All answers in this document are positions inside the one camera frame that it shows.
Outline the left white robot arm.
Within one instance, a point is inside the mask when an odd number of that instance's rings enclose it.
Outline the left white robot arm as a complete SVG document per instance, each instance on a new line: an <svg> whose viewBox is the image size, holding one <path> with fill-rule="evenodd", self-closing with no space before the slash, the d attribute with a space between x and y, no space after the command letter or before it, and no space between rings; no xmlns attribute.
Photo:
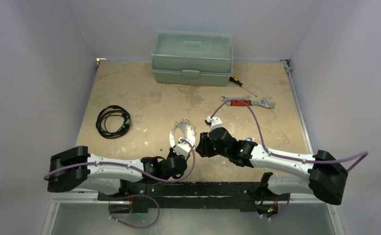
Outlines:
<svg viewBox="0 0 381 235"><path fill-rule="evenodd" d="M129 193L124 181L174 183L184 179L190 155L194 155L194 151L186 143L170 148L166 158L156 156L135 160L104 158L89 153L86 146L77 146L51 157L44 180L48 182L49 192L68 192L78 188L123 200Z"/></svg>

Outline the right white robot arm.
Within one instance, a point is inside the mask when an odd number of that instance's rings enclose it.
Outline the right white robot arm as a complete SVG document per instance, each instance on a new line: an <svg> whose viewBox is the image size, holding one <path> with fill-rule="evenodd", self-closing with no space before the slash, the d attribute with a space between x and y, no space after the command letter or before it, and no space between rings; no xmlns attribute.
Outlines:
<svg viewBox="0 0 381 235"><path fill-rule="evenodd" d="M259 196L302 193L340 205L348 170L327 151L317 154L294 154L274 149L264 150L254 141L237 140L223 127L200 134L196 152L201 157L220 155L240 167L268 168L284 174L263 176L258 185Z"/></svg>

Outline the silver metal key holder plate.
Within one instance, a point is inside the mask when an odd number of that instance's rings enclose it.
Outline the silver metal key holder plate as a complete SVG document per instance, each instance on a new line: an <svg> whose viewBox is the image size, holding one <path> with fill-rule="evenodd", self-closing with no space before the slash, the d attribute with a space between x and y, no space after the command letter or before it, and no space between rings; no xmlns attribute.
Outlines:
<svg viewBox="0 0 381 235"><path fill-rule="evenodd" d="M175 132L180 130L182 133L181 138L175 139ZM180 142L181 139L186 140L191 144L193 148L195 148L196 138L195 127L192 125L191 121L188 119L181 119L180 121L176 121L174 123L174 127L169 132L169 144L170 147L174 147L176 144Z"/></svg>

